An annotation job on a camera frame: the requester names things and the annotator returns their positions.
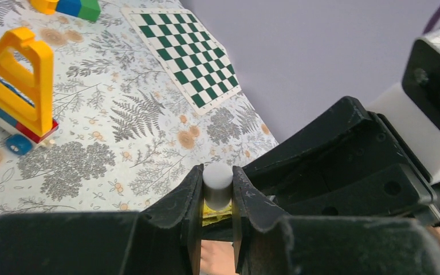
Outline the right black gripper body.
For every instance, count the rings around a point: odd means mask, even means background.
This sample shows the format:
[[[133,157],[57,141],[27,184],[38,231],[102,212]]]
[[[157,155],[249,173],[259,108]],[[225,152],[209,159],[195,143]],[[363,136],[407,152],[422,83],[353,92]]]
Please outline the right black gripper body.
[[[429,173],[384,116],[351,96],[243,169],[292,215],[406,216],[440,223]]]

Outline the yellow nail polish bottle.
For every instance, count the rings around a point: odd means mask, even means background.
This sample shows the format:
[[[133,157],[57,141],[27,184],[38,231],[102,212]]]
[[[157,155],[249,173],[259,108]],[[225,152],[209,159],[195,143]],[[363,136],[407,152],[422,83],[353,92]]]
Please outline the yellow nail polish bottle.
[[[231,215],[231,203],[229,203],[227,207],[221,210],[213,210],[209,208],[208,205],[205,203],[203,205],[202,226],[207,226],[228,219],[231,217]]]

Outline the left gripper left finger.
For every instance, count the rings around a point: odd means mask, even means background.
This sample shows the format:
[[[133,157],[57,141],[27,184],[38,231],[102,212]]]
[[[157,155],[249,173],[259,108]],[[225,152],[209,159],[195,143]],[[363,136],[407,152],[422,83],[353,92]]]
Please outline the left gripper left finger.
[[[202,173],[141,212],[0,215],[0,274],[199,274]]]

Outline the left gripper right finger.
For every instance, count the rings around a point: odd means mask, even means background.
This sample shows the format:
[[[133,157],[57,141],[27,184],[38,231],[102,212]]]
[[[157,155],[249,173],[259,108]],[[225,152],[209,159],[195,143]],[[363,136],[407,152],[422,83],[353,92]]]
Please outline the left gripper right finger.
[[[440,245],[407,218],[289,215],[233,167],[239,274],[440,274]]]

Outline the person's hand dark nails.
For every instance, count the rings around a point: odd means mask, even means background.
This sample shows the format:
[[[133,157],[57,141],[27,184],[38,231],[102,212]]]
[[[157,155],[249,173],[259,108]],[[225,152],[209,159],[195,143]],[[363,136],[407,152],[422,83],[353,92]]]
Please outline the person's hand dark nails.
[[[231,242],[201,241],[201,272],[212,275],[235,275],[234,248]]]

